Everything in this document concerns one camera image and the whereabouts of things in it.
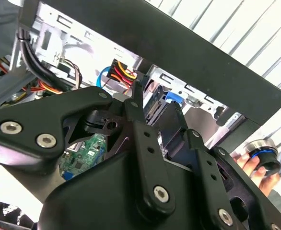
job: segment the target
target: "green circuit board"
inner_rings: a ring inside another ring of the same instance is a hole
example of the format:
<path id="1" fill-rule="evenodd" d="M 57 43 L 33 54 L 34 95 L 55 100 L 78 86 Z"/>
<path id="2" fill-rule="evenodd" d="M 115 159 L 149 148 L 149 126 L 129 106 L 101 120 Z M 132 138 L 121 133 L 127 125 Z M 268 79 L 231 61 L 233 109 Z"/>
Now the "green circuit board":
<path id="1" fill-rule="evenodd" d="M 72 173 L 74 176 L 92 168 L 102 158 L 105 151 L 105 137 L 95 134 L 91 139 L 68 148 L 59 162 L 59 172 Z"/>

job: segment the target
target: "metal sheet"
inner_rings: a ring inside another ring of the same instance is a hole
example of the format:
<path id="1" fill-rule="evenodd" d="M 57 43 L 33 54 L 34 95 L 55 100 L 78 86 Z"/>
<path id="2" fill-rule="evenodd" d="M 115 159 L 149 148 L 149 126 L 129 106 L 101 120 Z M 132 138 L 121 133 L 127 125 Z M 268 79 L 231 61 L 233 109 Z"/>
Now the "metal sheet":
<path id="1" fill-rule="evenodd" d="M 19 67 L 0 78 L 0 105 L 34 78 L 32 73 L 25 72 L 24 67 Z"/>
<path id="2" fill-rule="evenodd" d="M 259 125 L 281 107 L 280 90 L 143 0 L 44 2 Z"/>

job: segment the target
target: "black cylindrical part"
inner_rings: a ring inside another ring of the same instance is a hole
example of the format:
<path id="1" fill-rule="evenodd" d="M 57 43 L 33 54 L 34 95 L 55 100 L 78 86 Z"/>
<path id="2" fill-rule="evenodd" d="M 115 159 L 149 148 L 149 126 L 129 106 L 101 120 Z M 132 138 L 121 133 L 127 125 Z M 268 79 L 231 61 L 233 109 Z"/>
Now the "black cylindrical part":
<path id="1" fill-rule="evenodd" d="M 277 160 L 278 151 L 271 140 L 256 140 L 245 146 L 250 158 L 258 156 L 260 163 L 255 170 L 264 166 L 266 169 L 266 176 L 273 175 L 279 172 L 281 164 Z"/>

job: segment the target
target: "metal screw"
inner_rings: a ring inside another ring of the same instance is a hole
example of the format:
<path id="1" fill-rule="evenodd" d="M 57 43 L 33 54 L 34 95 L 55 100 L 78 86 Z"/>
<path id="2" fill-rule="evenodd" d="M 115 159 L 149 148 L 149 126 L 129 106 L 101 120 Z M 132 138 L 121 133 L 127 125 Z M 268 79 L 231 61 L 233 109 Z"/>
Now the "metal screw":
<path id="1" fill-rule="evenodd" d="M 22 126 L 14 121 L 6 121 L 0 125 L 0 130 L 5 134 L 17 134 L 22 131 Z"/>
<path id="2" fill-rule="evenodd" d="M 56 139 L 54 136 L 48 133 L 40 134 L 36 139 L 37 144 L 43 148 L 52 148 L 56 145 Z"/>
<path id="3" fill-rule="evenodd" d="M 156 186 L 153 189 L 154 196 L 162 203 L 167 203 L 169 201 L 169 195 L 166 189 L 161 186 Z"/>
<path id="4" fill-rule="evenodd" d="M 233 220 L 230 216 L 230 214 L 224 210 L 224 209 L 219 209 L 218 210 L 218 214 L 219 214 L 219 217 L 222 219 L 222 221 L 228 225 L 228 226 L 232 226 L 233 225 Z"/>
<path id="5" fill-rule="evenodd" d="M 138 104 L 136 104 L 135 102 L 131 102 L 131 105 L 133 105 L 134 107 L 139 107 L 139 105 Z"/>
<path id="6" fill-rule="evenodd" d="M 200 135 L 199 135 L 199 133 L 198 132 L 196 132 L 196 131 L 193 131 L 193 135 L 195 136 L 195 137 L 200 137 Z"/>
<path id="7" fill-rule="evenodd" d="M 107 95 L 106 95 L 105 93 L 103 93 L 103 92 L 100 92 L 100 93 L 99 93 L 99 96 L 100 96 L 100 97 L 103 97 L 103 98 L 107 98 Z"/>
<path id="8" fill-rule="evenodd" d="M 275 225 L 275 224 L 271 224 L 271 228 L 273 230 L 280 230 L 280 228 L 277 225 Z"/>
<path id="9" fill-rule="evenodd" d="M 218 152 L 219 152 L 221 155 L 223 155 L 223 156 L 226 155 L 221 149 L 218 149 Z"/>

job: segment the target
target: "finger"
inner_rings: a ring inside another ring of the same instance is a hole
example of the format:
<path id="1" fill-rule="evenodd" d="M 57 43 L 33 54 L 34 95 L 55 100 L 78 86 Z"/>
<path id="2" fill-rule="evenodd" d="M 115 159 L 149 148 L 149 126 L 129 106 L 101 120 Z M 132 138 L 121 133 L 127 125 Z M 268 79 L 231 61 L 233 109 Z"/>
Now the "finger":
<path id="1" fill-rule="evenodd" d="M 236 163 L 238 164 L 238 166 L 243 168 L 244 165 L 247 163 L 248 159 L 249 159 L 249 154 L 245 153 L 239 159 L 236 160 Z"/>
<path id="2" fill-rule="evenodd" d="M 255 170 L 256 166 L 260 163 L 260 159 L 258 156 L 250 159 L 243 167 L 244 172 L 250 176 L 251 173 Z"/>
<path id="3" fill-rule="evenodd" d="M 251 177 L 251 180 L 256 184 L 257 187 L 260 186 L 266 173 L 266 169 L 262 166 L 260 167 Z"/>
<path id="4" fill-rule="evenodd" d="M 273 189 L 273 187 L 276 185 L 276 183 L 280 180 L 279 174 L 271 175 L 267 178 L 265 178 L 260 185 L 261 191 L 264 193 L 265 196 L 269 196 L 269 193 Z"/>

